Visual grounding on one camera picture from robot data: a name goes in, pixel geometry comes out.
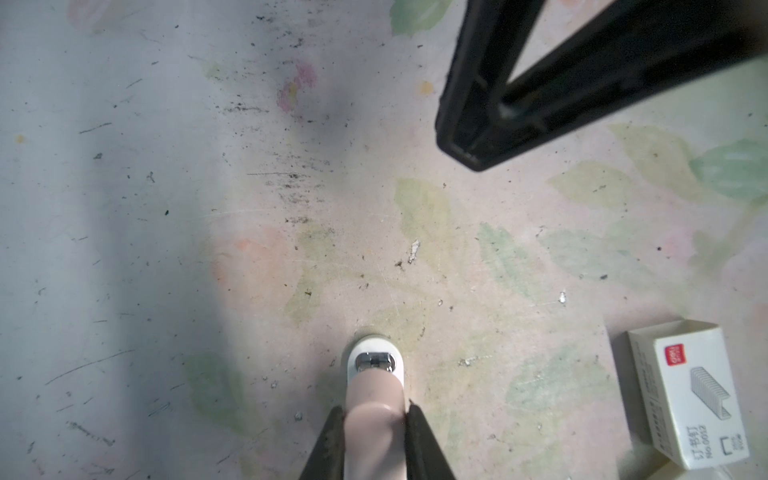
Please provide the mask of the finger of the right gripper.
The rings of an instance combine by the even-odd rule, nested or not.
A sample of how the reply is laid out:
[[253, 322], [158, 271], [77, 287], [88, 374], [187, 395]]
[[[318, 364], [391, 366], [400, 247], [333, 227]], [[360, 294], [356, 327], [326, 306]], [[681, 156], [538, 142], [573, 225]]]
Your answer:
[[494, 93], [503, 93], [542, 1], [469, 1], [435, 121], [439, 149], [472, 171], [503, 161], [477, 143], [494, 129]]
[[506, 1], [494, 25], [480, 170], [767, 51], [764, 1], [614, 1], [513, 77], [542, 8]]

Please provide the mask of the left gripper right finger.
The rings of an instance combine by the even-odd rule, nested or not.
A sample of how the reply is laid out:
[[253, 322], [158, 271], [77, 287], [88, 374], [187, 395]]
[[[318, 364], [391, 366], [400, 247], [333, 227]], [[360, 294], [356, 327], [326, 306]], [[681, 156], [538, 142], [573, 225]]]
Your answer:
[[455, 480], [422, 409], [411, 402], [405, 417], [408, 480]]

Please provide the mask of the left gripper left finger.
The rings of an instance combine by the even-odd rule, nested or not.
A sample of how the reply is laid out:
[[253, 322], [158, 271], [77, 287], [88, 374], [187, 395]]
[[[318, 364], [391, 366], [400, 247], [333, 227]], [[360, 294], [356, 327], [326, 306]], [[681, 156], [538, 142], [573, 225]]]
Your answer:
[[344, 479], [344, 420], [343, 408], [333, 407], [299, 476], [300, 480]]

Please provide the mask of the pink stapler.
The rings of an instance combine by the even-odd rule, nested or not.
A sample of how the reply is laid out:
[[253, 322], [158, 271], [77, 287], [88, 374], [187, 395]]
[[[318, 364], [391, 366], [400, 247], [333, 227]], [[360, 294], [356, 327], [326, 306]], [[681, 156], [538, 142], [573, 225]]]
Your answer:
[[387, 338], [358, 340], [347, 359], [344, 477], [405, 479], [405, 363]]

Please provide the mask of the white staple box sleeve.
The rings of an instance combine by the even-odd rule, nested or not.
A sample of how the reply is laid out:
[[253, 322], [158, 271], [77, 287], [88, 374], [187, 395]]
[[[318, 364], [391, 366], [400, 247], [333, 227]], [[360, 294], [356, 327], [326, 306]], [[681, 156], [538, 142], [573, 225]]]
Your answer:
[[676, 320], [628, 332], [654, 447], [685, 470], [750, 456], [722, 328]]

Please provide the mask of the white staple box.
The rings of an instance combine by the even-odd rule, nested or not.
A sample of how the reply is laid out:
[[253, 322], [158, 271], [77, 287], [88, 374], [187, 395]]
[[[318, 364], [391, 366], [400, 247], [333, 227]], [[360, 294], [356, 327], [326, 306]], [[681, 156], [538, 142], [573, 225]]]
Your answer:
[[724, 467], [707, 467], [686, 470], [673, 462], [667, 462], [647, 477], [648, 480], [733, 480], [732, 474]]

